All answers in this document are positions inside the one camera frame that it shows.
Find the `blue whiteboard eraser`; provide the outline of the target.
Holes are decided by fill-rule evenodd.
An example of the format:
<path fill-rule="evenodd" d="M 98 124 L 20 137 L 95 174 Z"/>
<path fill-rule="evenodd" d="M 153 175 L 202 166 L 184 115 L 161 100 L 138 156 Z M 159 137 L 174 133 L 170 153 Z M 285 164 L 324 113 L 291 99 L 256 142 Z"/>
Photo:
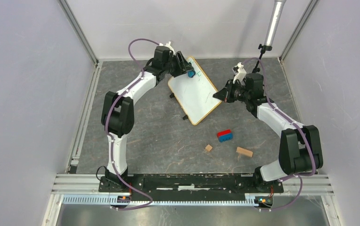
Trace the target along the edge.
<path fill-rule="evenodd" d="M 196 72 L 194 70 L 187 71 L 187 76 L 189 78 L 193 78 L 196 75 Z"/>

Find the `small wood-framed whiteboard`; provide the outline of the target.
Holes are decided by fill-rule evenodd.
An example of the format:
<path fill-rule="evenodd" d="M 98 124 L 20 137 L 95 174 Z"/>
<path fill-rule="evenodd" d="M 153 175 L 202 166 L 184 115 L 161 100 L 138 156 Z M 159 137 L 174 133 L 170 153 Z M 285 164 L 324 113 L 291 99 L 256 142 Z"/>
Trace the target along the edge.
<path fill-rule="evenodd" d="M 221 101 L 213 97 L 218 90 L 197 61 L 193 57 L 188 57 L 187 61 L 194 67 L 195 76 L 172 77 L 168 80 L 168 87 L 186 118 L 195 126 L 218 107 Z"/>

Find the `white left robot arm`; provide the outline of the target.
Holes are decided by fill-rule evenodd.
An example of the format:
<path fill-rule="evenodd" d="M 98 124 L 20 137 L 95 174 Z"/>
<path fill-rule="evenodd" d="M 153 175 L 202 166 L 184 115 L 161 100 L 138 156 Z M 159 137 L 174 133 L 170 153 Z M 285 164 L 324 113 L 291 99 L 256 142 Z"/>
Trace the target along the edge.
<path fill-rule="evenodd" d="M 128 187 L 126 143 L 135 122 L 134 106 L 168 74 L 174 78 L 183 75 L 192 78 L 196 72 L 181 51 L 174 51 L 169 45 L 158 45 L 153 58 L 148 60 L 131 83 L 105 95 L 101 115 L 109 151 L 105 176 L 117 192 Z"/>

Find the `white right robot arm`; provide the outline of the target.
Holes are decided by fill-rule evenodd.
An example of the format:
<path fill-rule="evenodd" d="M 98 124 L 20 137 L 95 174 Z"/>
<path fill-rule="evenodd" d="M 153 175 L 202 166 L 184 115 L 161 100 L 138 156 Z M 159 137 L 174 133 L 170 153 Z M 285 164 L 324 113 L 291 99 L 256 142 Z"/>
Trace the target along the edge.
<path fill-rule="evenodd" d="M 280 110 L 266 95 L 265 82 L 263 75 L 250 73 L 242 81 L 228 80 L 223 89 L 213 94 L 226 103 L 245 103 L 247 111 L 280 138 L 277 160 L 255 169 L 252 185 L 258 192 L 265 192 L 275 180 L 312 176 L 324 164 L 319 129 L 297 122 Z"/>

